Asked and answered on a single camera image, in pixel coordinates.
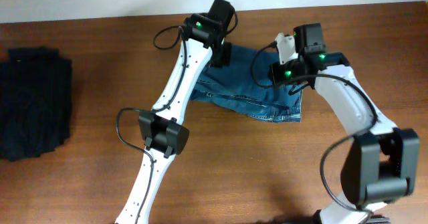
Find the wooden table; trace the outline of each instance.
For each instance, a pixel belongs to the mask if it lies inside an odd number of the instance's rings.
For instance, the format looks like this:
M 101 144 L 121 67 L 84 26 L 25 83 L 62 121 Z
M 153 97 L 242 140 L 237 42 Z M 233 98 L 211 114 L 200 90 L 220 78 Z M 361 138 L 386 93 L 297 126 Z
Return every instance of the wooden table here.
M 160 51 L 152 38 L 188 15 L 120 17 L 0 25 L 10 47 L 58 47 L 73 60 L 72 137 L 55 152 L 0 161 L 1 223 L 112 223 L 122 210 L 142 155 L 117 138 L 125 106 L 149 109 L 163 90 L 178 48 Z M 424 3 L 311 7 L 239 12 L 227 38 L 259 49 L 278 32 L 321 22 L 330 51 L 343 51 L 368 95 L 401 128 L 421 139 L 413 196 L 379 213 L 393 223 L 428 218 L 428 11 Z M 176 33 L 163 37 L 164 44 Z M 142 145 L 136 116 L 123 135 Z M 184 125 L 191 136 L 167 171 L 151 223 L 255 223 L 312 215 L 331 202 L 318 165 L 327 146 L 345 135 L 329 105 L 303 95 L 302 122 L 258 122 L 212 104 L 191 102 Z M 332 188 L 348 147 L 326 165 Z

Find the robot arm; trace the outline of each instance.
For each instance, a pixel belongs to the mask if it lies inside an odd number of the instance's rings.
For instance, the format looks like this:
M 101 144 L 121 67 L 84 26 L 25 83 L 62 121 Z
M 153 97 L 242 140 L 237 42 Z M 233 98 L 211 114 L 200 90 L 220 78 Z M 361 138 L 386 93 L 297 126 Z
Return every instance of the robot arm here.
M 163 176 L 175 155 L 183 151 L 189 137 L 189 130 L 181 124 L 191 92 L 213 54 L 221 54 L 221 44 L 234 11 L 229 2 L 215 0 L 207 14 L 186 18 L 179 56 L 167 86 L 152 110 L 142 111 L 138 118 L 145 151 L 153 160 L 143 158 L 130 196 L 116 219 L 117 224 L 148 223 Z
M 398 198 L 410 195 L 415 185 L 419 139 L 411 130 L 400 130 L 373 104 L 357 82 L 354 71 L 342 53 L 327 53 L 319 23 L 294 29 L 294 36 L 279 34 L 276 46 L 280 59 L 273 64 L 272 82 L 284 83 L 304 76 L 337 115 L 348 134 L 371 126 L 374 118 L 366 100 L 348 84 L 325 75 L 348 80 L 368 98 L 377 122 L 366 134 L 354 136 L 354 142 L 342 169 L 343 192 L 338 199 L 348 207 L 376 211 Z M 381 162 L 381 151 L 390 156 Z M 368 212 L 351 211 L 336 201 L 314 216 L 316 224 L 357 224 Z

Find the wire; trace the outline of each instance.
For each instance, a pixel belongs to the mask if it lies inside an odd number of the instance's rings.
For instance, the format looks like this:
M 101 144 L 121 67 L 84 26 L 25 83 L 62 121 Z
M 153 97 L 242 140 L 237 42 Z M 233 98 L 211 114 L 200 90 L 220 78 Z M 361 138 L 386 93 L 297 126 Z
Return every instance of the wire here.
M 235 25 L 229 31 L 227 31 L 226 35 L 229 35 L 231 32 L 233 32 L 233 30 L 235 30 L 235 28 L 238 26 L 238 14 L 236 13 L 235 9 L 233 9 L 233 14 L 235 16 Z
M 290 88 L 290 90 L 288 90 L 288 95 L 292 96 L 293 94 L 296 94 L 296 93 L 300 92 L 301 90 L 304 90 L 308 86 L 310 86 L 310 84 L 306 83 L 305 85 L 300 86 L 300 88 L 298 88 L 297 90 L 294 90 L 297 87 L 297 84 L 293 84 L 293 87 Z
M 129 143 L 129 142 L 127 142 L 127 141 L 125 141 L 123 139 L 123 137 L 122 137 L 122 135 L 120 134 L 120 131 L 119 131 L 119 120 L 120 120 L 120 117 L 121 117 L 121 115 L 122 115 L 122 113 L 124 111 L 135 111 L 135 112 L 141 113 L 141 112 L 144 112 L 144 110 L 140 110 L 140 109 L 137 109 L 137 108 L 123 108 L 123 109 L 119 110 L 119 113 L 118 113 L 118 115 L 116 117 L 116 132 L 118 133 L 118 137 L 119 137 L 120 141 L 122 141 L 125 145 L 127 145 L 127 146 L 129 146 L 129 147 L 131 147 L 131 148 L 133 148 L 135 150 L 141 151 L 144 154 L 146 154 L 149 157 L 150 163 L 151 163 L 150 164 L 150 176 L 148 178 L 148 184 L 147 184 L 146 194 L 144 195 L 144 199 L 142 200 L 141 206 L 138 209 L 138 213 L 137 213 L 136 219 L 135 219 L 135 224 L 137 224 L 138 223 L 138 218 L 140 217 L 140 214 L 141 214 L 142 207 L 144 206 L 144 204 L 146 202 L 146 199 L 147 199 L 147 196 L 148 196 L 148 190 L 150 190 L 150 184 L 152 183 L 154 164 L 155 164 L 156 160 L 154 160 L 153 156 L 149 152 L 147 152 L 145 149 L 142 149 L 142 148 L 140 148 L 138 146 L 135 146 L 135 145 L 133 145 L 133 144 L 131 144 L 131 143 Z
M 370 124 L 369 127 L 366 127 L 358 132 L 355 132 L 354 134 L 350 134 L 347 137 L 344 137 L 342 139 L 340 139 L 339 141 L 335 142 L 334 144 L 332 144 L 331 146 L 329 146 L 326 151 L 324 152 L 324 154 L 321 157 L 321 161 L 320 161 L 320 175 L 321 175 L 321 181 L 322 184 L 324 185 L 324 188 L 326 189 L 328 195 L 333 199 L 334 202 L 336 202 L 338 205 L 340 205 L 341 207 L 349 210 L 349 211 L 358 211 L 358 212 L 365 212 L 367 213 L 367 218 L 364 220 L 363 224 L 365 224 L 373 215 L 374 213 L 369 210 L 369 209 L 357 209 L 351 206 L 348 206 L 347 204 L 343 203 L 341 200 L 339 200 L 334 193 L 332 192 L 332 190 L 330 189 L 330 187 L 328 186 L 327 180 L 326 180 L 326 176 L 324 174 L 324 164 L 326 162 L 327 156 L 338 146 L 340 146 L 341 144 L 343 144 L 344 142 L 346 142 L 347 140 L 351 139 L 354 136 L 358 136 L 361 134 L 365 134 L 367 132 L 370 131 L 370 129 L 376 124 L 375 120 L 374 122 L 372 122 Z
M 155 46 L 157 49 L 160 49 L 160 50 L 168 50 L 168 49 L 172 49 L 173 47 L 175 47 L 176 46 L 176 44 L 178 44 L 178 42 L 179 42 L 179 40 L 180 40 L 180 36 L 182 36 L 181 34 L 180 34 L 180 30 L 179 30 L 179 33 L 178 33 L 178 35 L 177 35 L 177 38 L 176 38 L 176 40 L 175 40 L 175 42 L 171 45 L 171 46 L 169 46 L 169 47 L 159 47 L 157 44 L 156 44 L 156 39 L 159 37 L 159 35 L 160 34 L 162 34 L 162 33 L 164 33 L 164 32 L 166 32 L 166 31 L 168 31 L 168 30 L 170 30 L 170 29 L 174 29 L 174 28 L 180 28 L 181 27 L 181 25 L 175 25 L 175 26 L 170 26 L 170 27 L 167 27 L 167 28 L 165 28 L 165 29 L 162 29 L 162 30 L 160 30 L 155 36 L 154 36 L 154 38 L 153 38 L 153 46 Z
M 260 88 L 273 88 L 275 87 L 275 85 L 269 85 L 269 86 L 265 86 L 263 84 L 260 84 L 256 78 L 255 78 L 255 74 L 254 74 L 254 65 L 255 65 L 255 59 L 257 59 L 257 57 L 259 56 L 259 54 L 263 51 L 265 51 L 266 49 L 270 48 L 270 47 L 276 47 L 276 41 L 271 42 L 269 45 L 267 45 L 266 47 L 262 48 L 261 50 L 257 51 L 257 53 L 255 54 L 253 60 L 251 61 L 251 66 L 249 67 L 249 70 L 251 72 L 251 77 L 253 78 L 254 83 L 256 84 L 256 86 L 259 86 Z
M 186 68 L 187 68 L 187 45 L 186 45 L 186 40 L 184 38 L 183 29 L 181 28 L 181 26 L 178 26 L 178 28 L 179 28 L 179 37 L 177 39 L 180 39 L 180 36 L 181 36 L 181 39 L 183 41 L 183 48 L 184 48 L 184 62 L 182 64 L 183 70 L 181 70 L 181 75 L 180 75 L 180 78 L 179 78 L 179 82 L 177 83 L 177 87 L 175 88 L 174 93 L 171 96 L 171 99 L 169 99 L 169 101 L 167 102 L 167 104 L 165 104 L 162 108 L 152 109 L 151 110 L 152 113 L 157 113 L 157 112 L 160 112 L 160 111 L 163 111 L 163 110 L 166 110 L 166 109 L 169 108 L 169 106 L 173 103 L 173 101 L 175 99 L 175 96 L 177 96 L 177 93 L 179 92 L 179 89 L 180 89 L 181 82 L 183 81 L 183 78 L 185 77 L 185 72 L 186 72 Z M 159 33 L 154 37 L 153 43 L 155 43 L 155 39 L 156 39 L 157 36 L 159 36 Z

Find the blue jeans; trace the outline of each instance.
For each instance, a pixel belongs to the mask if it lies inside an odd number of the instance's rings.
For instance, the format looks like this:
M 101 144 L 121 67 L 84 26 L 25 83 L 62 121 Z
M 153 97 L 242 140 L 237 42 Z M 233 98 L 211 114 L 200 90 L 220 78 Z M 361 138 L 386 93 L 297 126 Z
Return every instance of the blue jeans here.
M 230 65 L 209 68 L 199 76 L 191 100 L 218 106 L 267 122 L 300 122 L 302 92 L 288 95 L 291 86 L 260 88 L 254 84 L 250 64 L 257 51 L 232 45 Z M 262 52 L 255 61 L 254 73 L 259 83 L 272 84 L 270 64 L 278 62 L 278 53 Z

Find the black cable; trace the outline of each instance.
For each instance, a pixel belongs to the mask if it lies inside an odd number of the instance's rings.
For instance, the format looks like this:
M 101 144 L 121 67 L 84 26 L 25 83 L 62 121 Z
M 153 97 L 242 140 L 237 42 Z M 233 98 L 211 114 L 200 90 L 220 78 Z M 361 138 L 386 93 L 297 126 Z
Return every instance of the black cable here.
M 231 32 L 233 32 L 233 30 L 235 30 L 235 28 L 238 26 L 238 14 L 236 13 L 235 9 L 233 9 L 233 14 L 235 16 L 235 25 L 229 31 L 227 31 L 226 35 L 229 35 Z
M 300 86 L 300 88 L 298 88 L 297 90 L 294 90 L 296 88 L 297 84 L 293 84 L 293 87 L 290 88 L 290 90 L 288 90 L 288 95 L 292 96 L 293 94 L 296 94 L 298 92 L 300 92 L 301 90 L 304 90 L 306 87 L 310 86 L 309 83 L 306 83 L 303 86 Z
M 127 146 L 129 146 L 129 147 L 131 147 L 133 149 L 136 149 L 138 151 L 141 151 L 144 154 L 146 154 L 149 157 L 150 163 L 151 163 L 150 164 L 150 176 L 148 178 L 148 184 L 147 184 L 146 194 L 144 195 L 144 199 L 142 200 L 140 209 L 138 210 L 138 213 L 137 213 L 136 219 L 135 219 L 135 224 L 137 224 L 138 223 L 138 218 L 140 217 L 140 213 L 141 213 L 142 207 L 144 206 L 144 204 L 146 202 L 146 199 L 147 199 L 147 196 L 148 196 L 148 190 L 150 190 L 150 184 L 152 183 L 154 164 L 155 164 L 156 160 L 154 160 L 153 156 L 149 152 L 147 152 L 145 149 L 142 149 L 142 148 L 140 148 L 138 146 L 135 146 L 135 145 L 133 145 L 133 144 L 131 144 L 131 143 L 129 143 L 129 142 L 127 142 L 127 141 L 125 141 L 123 139 L 123 137 L 122 137 L 122 135 L 120 134 L 120 131 L 119 131 L 119 120 L 120 120 L 120 117 L 121 117 L 123 111 L 135 111 L 135 112 L 140 113 L 140 112 L 144 112 L 144 110 L 140 110 L 140 109 L 137 109 L 137 108 L 123 108 L 123 109 L 119 110 L 119 113 L 118 113 L 118 115 L 116 117 L 116 132 L 118 133 L 120 141 L 122 141 L 125 145 L 127 145 Z
M 372 123 L 370 124 L 370 126 L 368 126 L 368 127 L 364 128 L 364 129 L 362 129 L 362 130 L 360 130 L 360 131 L 358 131 L 358 132 L 355 132 L 354 134 L 350 134 L 350 135 L 348 135 L 347 137 L 344 137 L 344 138 L 342 138 L 341 140 L 339 140 L 339 141 L 335 142 L 334 144 L 332 144 L 331 146 L 329 146 L 329 147 L 326 149 L 326 151 L 324 152 L 324 154 L 322 155 L 322 157 L 321 157 L 321 161 L 320 161 L 320 175 L 321 175 L 321 181 L 322 181 L 322 184 L 324 185 L 324 188 L 326 189 L 326 191 L 327 191 L 328 195 L 333 199 L 333 201 L 334 201 L 335 203 L 337 203 L 338 205 L 340 205 L 341 207 L 343 207 L 343 208 L 345 208 L 345 209 L 347 209 L 347 210 L 349 210 L 349 211 L 358 211 L 358 212 L 365 212 L 365 213 L 367 213 L 367 218 L 364 220 L 363 224 L 365 224 L 365 223 L 366 223 L 366 222 L 371 218 L 371 216 L 373 216 L 373 215 L 374 215 L 374 213 L 373 213 L 371 210 L 369 210 L 369 209 L 357 209 L 357 208 L 354 208 L 354 207 L 348 206 L 347 204 L 345 204 L 345 203 L 343 203 L 341 200 L 339 200 L 339 199 L 334 195 L 334 193 L 332 192 L 332 190 L 330 189 L 330 187 L 329 187 L 329 186 L 328 186 L 328 184 L 327 184 L 326 176 L 325 176 L 325 174 L 324 174 L 324 164 L 325 164 L 325 162 L 326 162 L 327 156 L 328 156 L 328 155 L 332 152 L 332 150 L 334 150 L 336 147 L 340 146 L 340 145 L 341 145 L 341 144 L 343 144 L 345 141 L 347 141 L 347 140 L 351 139 L 351 138 L 352 138 L 352 137 L 354 137 L 354 136 L 358 136 L 358 135 L 365 134 L 365 133 L 369 132 L 369 131 L 370 131 L 370 129 L 371 129 L 371 128 L 376 124 L 376 121 L 377 121 L 377 120 L 375 120 L 375 118 L 373 118 L 373 120 L 374 120 L 374 121 L 372 121 Z
M 266 49 L 268 49 L 270 47 L 276 47 L 276 41 L 271 42 L 266 47 L 264 47 L 261 50 L 257 51 L 257 53 L 255 54 L 255 56 L 253 58 L 253 61 L 251 61 L 251 66 L 249 67 L 249 71 L 251 72 L 251 77 L 253 78 L 254 83 L 256 84 L 256 86 L 259 86 L 260 88 L 273 88 L 273 87 L 275 87 L 273 84 L 269 85 L 269 86 L 265 86 L 265 85 L 259 84 L 259 82 L 256 80 L 255 75 L 254 75 L 255 59 L 257 59 L 257 57 L 259 56 L 259 54 L 261 52 L 263 52 L 264 50 L 266 50 Z
M 183 81 L 183 78 L 185 77 L 185 72 L 186 72 L 186 68 L 187 68 L 187 46 L 186 46 L 186 40 L 184 38 L 183 29 L 181 28 L 181 26 L 178 26 L 178 28 L 179 28 L 179 36 L 181 35 L 181 39 L 183 41 L 183 48 L 184 48 L 183 70 L 181 70 L 181 75 L 180 75 L 180 78 L 179 78 L 179 82 L 177 83 L 177 87 L 175 88 L 174 93 L 171 96 L 171 99 L 169 99 L 169 101 L 167 102 L 167 104 L 165 104 L 162 108 L 152 109 L 151 110 L 152 113 L 157 113 L 157 112 L 160 112 L 160 111 L 163 111 L 163 110 L 166 110 L 167 108 L 169 108 L 169 106 L 173 103 L 173 101 L 175 99 L 175 96 L 179 92 L 179 88 L 180 88 L 181 82 Z
M 174 29 L 174 28 L 180 28 L 181 27 L 181 25 L 175 25 L 175 26 L 170 26 L 170 27 L 167 27 L 167 28 L 165 28 L 165 29 L 162 29 L 162 30 L 160 30 L 155 36 L 154 36 L 154 38 L 153 38 L 153 46 L 155 46 L 157 49 L 160 49 L 160 50 L 168 50 L 168 49 L 172 49 L 173 47 L 175 47 L 176 46 L 176 44 L 178 44 L 178 42 L 179 42 L 179 40 L 180 40 L 180 36 L 182 35 L 181 33 L 180 33 L 180 30 L 179 30 L 179 33 L 178 33 L 178 35 L 177 35 L 177 38 L 176 38 L 176 40 L 175 40 L 175 42 L 171 45 L 171 46 L 169 46 L 169 47 L 159 47 L 157 44 L 156 44 L 156 39 L 159 37 L 159 35 L 160 34 L 162 34 L 162 33 L 164 33 L 164 32 L 166 32 L 166 31 L 168 31 L 168 30 L 170 30 L 170 29 Z

